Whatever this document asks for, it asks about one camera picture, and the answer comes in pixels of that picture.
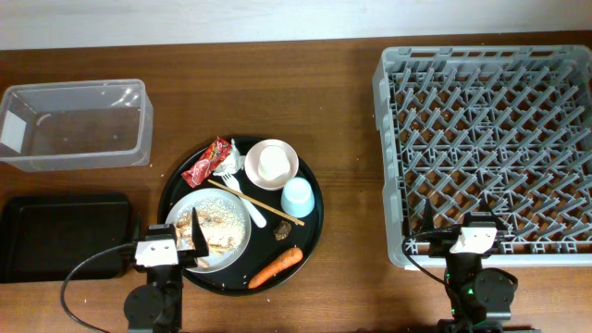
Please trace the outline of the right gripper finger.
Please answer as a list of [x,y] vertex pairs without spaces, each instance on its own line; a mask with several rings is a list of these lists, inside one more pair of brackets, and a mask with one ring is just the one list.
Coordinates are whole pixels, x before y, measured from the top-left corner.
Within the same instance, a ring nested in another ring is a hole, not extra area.
[[498,231],[508,230],[500,217],[494,213],[484,194],[479,197],[478,212],[476,213],[475,219],[478,222],[492,223]]
[[421,220],[421,226],[419,231],[421,233],[430,232],[435,230],[434,225],[434,214],[431,202],[428,199],[425,199],[424,204],[424,215]]

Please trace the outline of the white dinner plate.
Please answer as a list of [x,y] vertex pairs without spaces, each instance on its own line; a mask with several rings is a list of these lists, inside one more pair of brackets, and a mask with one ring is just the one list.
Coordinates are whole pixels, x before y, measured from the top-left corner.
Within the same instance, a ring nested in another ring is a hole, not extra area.
[[252,223],[243,203],[233,194],[207,188],[193,191],[175,203],[166,215],[166,224],[191,223],[195,210],[209,255],[197,258],[192,273],[209,274],[234,264],[244,253],[251,237]]

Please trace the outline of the brown food lump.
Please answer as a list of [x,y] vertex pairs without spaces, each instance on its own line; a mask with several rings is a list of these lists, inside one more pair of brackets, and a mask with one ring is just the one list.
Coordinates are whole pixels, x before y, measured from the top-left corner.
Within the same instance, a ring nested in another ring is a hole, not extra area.
[[277,225],[277,227],[273,230],[273,235],[275,237],[276,241],[283,241],[285,240],[290,232],[291,232],[292,226],[290,222],[287,221],[280,221],[279,224]]

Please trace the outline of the red snack wrapper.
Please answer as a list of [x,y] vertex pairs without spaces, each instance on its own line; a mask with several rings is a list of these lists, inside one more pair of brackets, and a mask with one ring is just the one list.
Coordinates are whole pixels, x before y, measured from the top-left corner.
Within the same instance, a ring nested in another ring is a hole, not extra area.
[[187,171],[181,174],[182,178],[191,188],[199,186],[213,171],[228,158],[231,152],[231,144],[217,137],[201,155],[198,161]]

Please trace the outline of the white tissue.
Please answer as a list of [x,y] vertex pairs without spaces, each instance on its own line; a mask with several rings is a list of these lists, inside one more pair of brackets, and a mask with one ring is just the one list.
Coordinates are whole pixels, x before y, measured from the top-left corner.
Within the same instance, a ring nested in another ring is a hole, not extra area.
[[224,161],[214,170],[215,176],[234,175],[244,169],[245,155],[242,155],[236,146],[235,140],[231,140],[231,150]]

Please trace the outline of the rice and food scraps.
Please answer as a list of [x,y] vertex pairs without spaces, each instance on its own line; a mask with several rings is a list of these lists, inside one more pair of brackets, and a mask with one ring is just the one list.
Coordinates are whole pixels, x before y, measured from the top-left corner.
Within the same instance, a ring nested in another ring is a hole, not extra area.
[[202,199],[186,204],[174,214],[171,223],[181,227],[191,224],[191,210],[195,208],[209,255],[198,258],[194,273],[214,273],[229,267],[244,251],[250,237],[248,216],[231,201],[220,198]]

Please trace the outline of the light blue cup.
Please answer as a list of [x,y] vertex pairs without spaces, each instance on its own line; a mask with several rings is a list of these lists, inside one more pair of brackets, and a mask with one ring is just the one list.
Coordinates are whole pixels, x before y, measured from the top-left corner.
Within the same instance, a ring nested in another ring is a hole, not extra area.
[[283,212],[289,216],[308,216],[315,207],[311,184],[304,178],[290,179],[283,187],[280,205]]

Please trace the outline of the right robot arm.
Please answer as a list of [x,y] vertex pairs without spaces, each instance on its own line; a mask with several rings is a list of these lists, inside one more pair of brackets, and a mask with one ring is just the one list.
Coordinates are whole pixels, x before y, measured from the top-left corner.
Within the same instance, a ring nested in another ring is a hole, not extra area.
[[500,244],[508,229],[484,200],[463,215],[462,222],[436,228],[434,211],[425,203],[418,237],[429,243],[428,255],[445,260],[442,279],[450,300],[451,319],[441,319],[437,332],[502,332],[511,319],[518,288],[516,276],[483,267],[483,260]]

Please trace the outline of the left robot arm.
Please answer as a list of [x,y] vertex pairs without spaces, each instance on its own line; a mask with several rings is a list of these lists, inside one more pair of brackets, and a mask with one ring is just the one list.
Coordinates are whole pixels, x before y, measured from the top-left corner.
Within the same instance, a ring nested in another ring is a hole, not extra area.
[[146,283],[124,302],[129,332],[179,332],[182,322],[183,271],[209,255],[197,213],[182,228],[153,225],[132,243],[133,268]]

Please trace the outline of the orange carrot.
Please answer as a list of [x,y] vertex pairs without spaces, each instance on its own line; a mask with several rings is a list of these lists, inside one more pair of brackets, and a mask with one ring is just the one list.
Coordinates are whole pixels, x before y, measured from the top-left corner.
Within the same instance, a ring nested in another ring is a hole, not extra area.
[[278,273],[298,264],[303,259],[303,252],[298,247],[285,251],[272,263],[258,272],[248,284],[249,289],[256,289]]

